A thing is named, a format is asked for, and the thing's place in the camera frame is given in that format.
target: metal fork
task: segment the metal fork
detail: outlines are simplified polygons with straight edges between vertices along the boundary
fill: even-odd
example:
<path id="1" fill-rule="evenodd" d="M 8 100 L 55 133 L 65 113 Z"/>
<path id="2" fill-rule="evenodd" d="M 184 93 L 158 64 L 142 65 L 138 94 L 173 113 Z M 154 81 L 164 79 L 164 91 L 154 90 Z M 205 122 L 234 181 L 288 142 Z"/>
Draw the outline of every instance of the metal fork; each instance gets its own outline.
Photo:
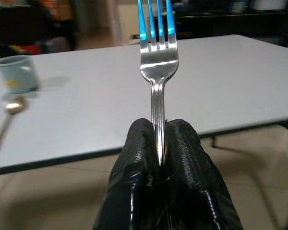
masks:
<path id="1" fill-rule="evenodd" d="M 170 0 L 166 0 L 168 41 L 165 42 L 160 1 L 157 1 L 159 43 L 156 41 L 151 0 L 148 0 L 151 43 L 148 43 L 142 1 L 138 0 L 141 74 L 151 84 L 151 115 L 156 133 L 159 164 L 162 165 L 165 148 L 164 86 L 178 68 L 176 32 Z"/>

